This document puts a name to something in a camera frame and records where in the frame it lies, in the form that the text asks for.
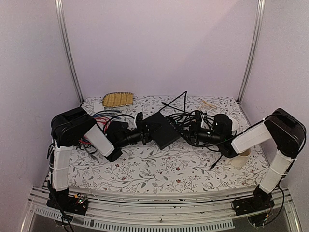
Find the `floral tablecloth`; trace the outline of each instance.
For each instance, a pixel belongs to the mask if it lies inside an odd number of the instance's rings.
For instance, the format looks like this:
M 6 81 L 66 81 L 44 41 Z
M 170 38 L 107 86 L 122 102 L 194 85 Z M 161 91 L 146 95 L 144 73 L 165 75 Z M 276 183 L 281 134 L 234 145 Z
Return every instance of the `floral tablecloth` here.
M 136 96 L 131 106 L 115 108 L 124 114 L 135 115 L 142 111 L 144 118 L 157 112 L 174 97 Z M 82 107 L 91 115 L 94 103 L 102 98 L 88 98 Z M 227 114 L 239 123 L 239 131 L 248 123 L 233 98 L 188 96 L 186 110 L 196 110 L 205 100 L 217 109 L 203 108 L 209 115 Z M 172 106 L 183 109 L 183 98 Z M 169 115 L 176 110 L 169 107 L 162 114 Z M 123 120 L 132 123 L 131 119 Z M 121 157 L 109 163 L 99 153 L 99 160 L 92 159 L 86 151 L 75 149 L 70 158 L 68 182 L 70 186 L 103 191 L 128 193 L 189 193 L 219 191 L 257 185 L 266 174 L 268 164 L 260 146 L 252 148 L 249 161 L 242 168 L 225 164 L 223 157 L 217 166 L 210 166 L 220 153 L 205 148 L 188 145 L 182 138 L 160 150 L 153 141 L 143 146 L 141 143 L 122 149 Z

